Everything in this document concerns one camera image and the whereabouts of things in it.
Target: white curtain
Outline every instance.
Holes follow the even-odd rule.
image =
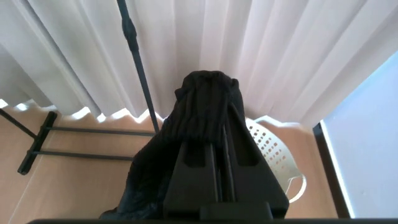
[[[194,70],[237,78],[248,116],[313,126],[398,49],[396,0],[127,1],[156,112]],[[146,103],[116,1],[0,2],[0,98],[63,114]]]

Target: perforated basket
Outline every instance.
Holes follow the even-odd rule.
[[[294,178],[302,178],[301,189],[289,202],[299,199],[304,194],[307,181],[297,168],[287,146],[275,134],[251,119],[246,119],[246,126],[285,194]]]

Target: clothes rack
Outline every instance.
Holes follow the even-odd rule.
[[[142,91],[144,92],[144,97],[149,110],[150,118],[152,124],[154,125],[155,133],[159,132],[159,125],[157,124],[157,119],[155,115],[154,105],[152,104],[152,99],[150,97],[149,88],[144,73],[144,67],[142,66],[141,57],[139,55],[139,47],[137,41],[137,32],[129,17],[125,0],[118,0],[118,6],[122,17],[122,28],[123,34],[127,40],[129,49],[131,51],[134,63],[136,64],[136,69],[138,77],[141,83]],[[123,135],[134,135],[134,136],[148,136],[152,137],[155,133],[148,132],[137,132],[137,131],[126,131],[126,130],[112,130],[112,129],[89,129],[89,128],[69,128],[69,127],[53,127],[54,121],[57,118],[57,114],[50,111],[43,122],[38,134],[34,134],[31,130],[25,127],[23,124],[18,122],[11,115],[6,113],[3,109],[0,109],[0,115],[10,121],[12,124],[17,126],[23,132],[28,134],[34,139],[30,149],[26,152],[26,156],[18,168],[18,173],[26,175],[35,161],[37,155],[51,155],[51,156],[68,156],[68,157],[79,157],[87,159],[112,159],[120,161],[132,161],[132,157],[126,156],[109,156],[100,154],[82,154],[82,153],[72,153],[72,152],[54,152],[54,151],[43,151],[42,145],[49,134],[50,131],[72,131],[79,133],[96,133],[96,134],[123,134]]]

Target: black baseboard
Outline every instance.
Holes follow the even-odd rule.
[[[331,160],[328,144],[326,143],[325,135],[323,134],[320,123],[313,128],[313,134],[317,140],[319,154],[321,156],[323,168],[328,179],[331,196],[333,197],[333,201],[335,203],[338,218],[350,218],[348,207],[345,202],[343,192],[341,191],[336,170]]]

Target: floor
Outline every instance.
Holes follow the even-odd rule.
[[[48,111],[31,106],[26,111],[3,108],[37,133]],[[336,218],[315,138],[300,127],[263,125],[286,143],[300,170],[307,176],[303,197],[290,205],[287,218]],[[55,126],[153,131],[150,119],[136,123],[131,117],[97,122],[88,114],[79,120],[59,115]],[[133,156],[148,137],[52,131],[43,149]],[[33,140],[0,117],[0,223],[27,223],[37,218],[97,218],[114,208],[124,189],[129,162],[38,156],[27,175],[17,169]],[[294,180],[291,194],[299,190]]]

